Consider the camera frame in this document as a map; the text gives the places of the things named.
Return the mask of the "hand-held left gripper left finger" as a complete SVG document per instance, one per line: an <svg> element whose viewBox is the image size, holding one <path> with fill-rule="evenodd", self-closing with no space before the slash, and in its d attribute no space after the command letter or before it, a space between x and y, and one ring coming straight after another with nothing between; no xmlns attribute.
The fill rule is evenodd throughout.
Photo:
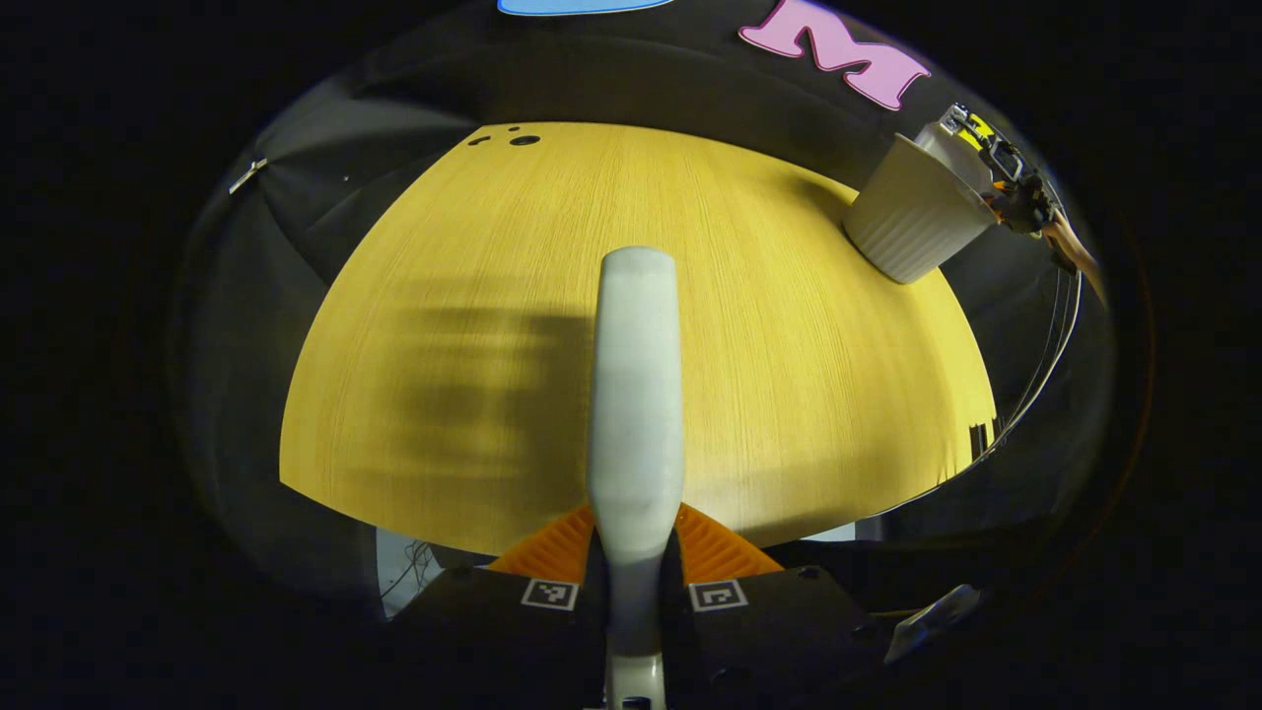
<svg viewBox="0 0 1262 710"><path fill-rule="evenodd" d="M382 653L428 709L596 709L604 634L604 554L581 504L486 566L443 571L387 622Z"/></svg>

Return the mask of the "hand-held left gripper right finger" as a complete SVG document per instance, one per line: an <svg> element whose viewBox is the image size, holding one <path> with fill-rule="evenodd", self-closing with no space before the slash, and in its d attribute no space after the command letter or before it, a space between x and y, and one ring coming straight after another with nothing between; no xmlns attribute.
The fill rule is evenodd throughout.
<svg viewBox="0 0 1262 710"><path fill-rule="evenodd" d="M784 567L680 504L660 573L670 709L789 709L883 665L888 629L823 567Z"/></svg>

